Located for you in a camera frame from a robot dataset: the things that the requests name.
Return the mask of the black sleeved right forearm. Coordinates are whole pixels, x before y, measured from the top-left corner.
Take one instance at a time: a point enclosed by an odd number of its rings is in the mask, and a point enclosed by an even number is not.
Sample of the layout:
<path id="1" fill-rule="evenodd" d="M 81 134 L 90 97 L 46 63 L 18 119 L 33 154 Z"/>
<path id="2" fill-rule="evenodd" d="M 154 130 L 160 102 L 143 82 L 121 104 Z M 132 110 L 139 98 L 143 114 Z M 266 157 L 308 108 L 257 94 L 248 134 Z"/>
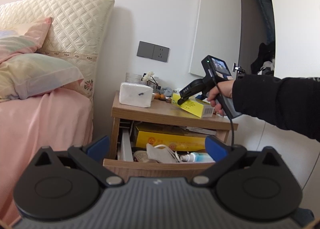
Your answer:
<path id="1" fill-rule="evenodd" d="M 246 75 L 232 98 L 237 112 L 319 141 L 319 78 Z"/>

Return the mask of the person right hand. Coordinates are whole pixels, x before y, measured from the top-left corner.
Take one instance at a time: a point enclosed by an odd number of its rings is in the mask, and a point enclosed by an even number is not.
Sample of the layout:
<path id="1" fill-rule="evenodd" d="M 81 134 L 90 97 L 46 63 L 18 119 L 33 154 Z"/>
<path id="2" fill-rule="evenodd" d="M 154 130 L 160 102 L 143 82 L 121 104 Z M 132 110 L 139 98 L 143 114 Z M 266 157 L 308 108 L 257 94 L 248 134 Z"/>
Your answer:
<path id="1" fill-rule="evenodd" d="M 212 88 L 207 96 L 207 101 L 215 109 L 215 111 L 221 116 L 227 116 L 227 112 L 224 109 L 224 99 L 232 99 L 233 85 L 235 80 L 228 80 L 219 82 L 214 88 Z"/>

